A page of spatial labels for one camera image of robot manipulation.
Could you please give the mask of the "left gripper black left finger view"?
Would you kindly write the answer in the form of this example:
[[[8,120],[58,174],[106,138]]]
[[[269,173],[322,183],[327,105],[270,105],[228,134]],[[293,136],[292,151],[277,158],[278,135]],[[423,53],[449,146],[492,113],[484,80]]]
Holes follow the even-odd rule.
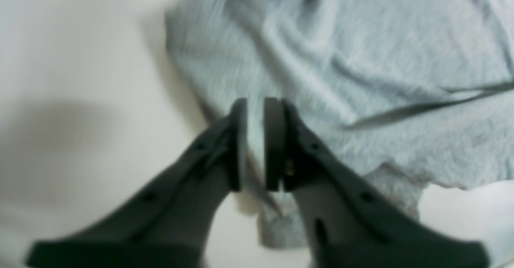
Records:
[[[242,189],[247,100],[209,126],[174,164],[96,224],[38,241],[33,268],[200,268],[215,213]]]

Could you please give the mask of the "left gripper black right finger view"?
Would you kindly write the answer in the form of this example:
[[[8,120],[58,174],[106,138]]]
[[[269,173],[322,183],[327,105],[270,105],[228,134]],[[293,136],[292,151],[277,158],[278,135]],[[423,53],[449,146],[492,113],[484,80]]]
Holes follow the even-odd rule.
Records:
[[[284,99],[264,100],[265,185],[294,197],[318,268],[487,268],[483,245],[410,219],[342,164]]]

